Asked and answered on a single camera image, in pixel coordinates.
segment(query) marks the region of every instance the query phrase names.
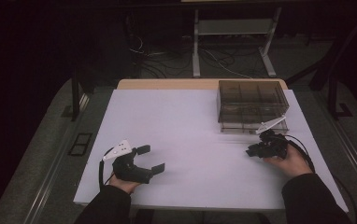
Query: white tab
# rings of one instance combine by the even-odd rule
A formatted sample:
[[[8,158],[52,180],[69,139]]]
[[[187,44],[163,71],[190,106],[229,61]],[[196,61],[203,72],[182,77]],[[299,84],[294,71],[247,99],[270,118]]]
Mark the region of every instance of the white tab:
[[[122,140],[117,146],[112,148],[112,150],[109,151],[106,156],[103,157],[103,161],[114,159],[119,156],[129,154],[131,152],[132,148],[129,146],[129,142],[127,140]]]
[[[281,116],[281,118],[272,119],[272,120],[269,120],[269,121],[267,121],[267,122],[262,122],[260,128],[259,128],[257,131],[255,131],[255,132],[256,132],[257,134],[263,133],[263,132],[265,132],[266,130],[273,128],[275,125],[279,124],[279,123],[282,122],[284,119],[286,119],[286,116],[283,115],[283,116]]]

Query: white table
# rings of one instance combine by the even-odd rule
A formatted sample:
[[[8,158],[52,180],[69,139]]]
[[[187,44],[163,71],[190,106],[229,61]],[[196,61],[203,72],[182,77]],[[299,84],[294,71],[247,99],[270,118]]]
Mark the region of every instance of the white table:
[[[338,205],[339,193],[292,91],[284,91],[288,134],[300,139]],[[151,145],[135,157],[139,167],[165,162],[165,171],[141,185],[132,205],[196,210],[284,209],[281,188],[288,180],[279,170],[245,150],[258,135],[220,132],[217,90],[115,90],[81,178],[75,203],[86,204],[98,193],[98,165],[104,153],[127,139],[132,147]],[[105,180],[112,171],[105,164]]]

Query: black sleeve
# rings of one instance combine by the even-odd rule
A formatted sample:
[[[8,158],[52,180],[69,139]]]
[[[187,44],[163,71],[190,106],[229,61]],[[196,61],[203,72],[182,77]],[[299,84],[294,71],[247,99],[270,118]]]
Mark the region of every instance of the black sleeve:
[[[129,224],[130,205],[128,193],[110,185],[105,186],[85,207],[75,224]]]
[[[350,224],[318,175],[299,175],[283,187],[282,195],[289,224]]]

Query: person's hand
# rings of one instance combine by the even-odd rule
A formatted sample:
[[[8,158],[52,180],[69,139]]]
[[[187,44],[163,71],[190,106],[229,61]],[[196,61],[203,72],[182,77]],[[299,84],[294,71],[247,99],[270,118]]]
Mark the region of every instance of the person's hand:
[[[122,189],[128,194],[132,194],[133,192],[135,192],[135,188],[140,185],[140,183],[118,179],[115,175],[113,175],[109,179],[108,184],[116,188]]]
[[[286,159],[274,157],[264,158],[264,161],[276,165],[289,177],[313,173],[301,153],[290,144],[287,145]]]

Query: clear container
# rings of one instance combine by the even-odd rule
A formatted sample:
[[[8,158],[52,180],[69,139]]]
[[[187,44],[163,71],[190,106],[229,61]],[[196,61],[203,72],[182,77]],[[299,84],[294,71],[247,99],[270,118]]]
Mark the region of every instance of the clear container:
[[[255,133],[262,122],[282,117],[289,104],[278,81],[221,80],[217,95],[222,133]],[[285,121],[272,128],[288,131]]]

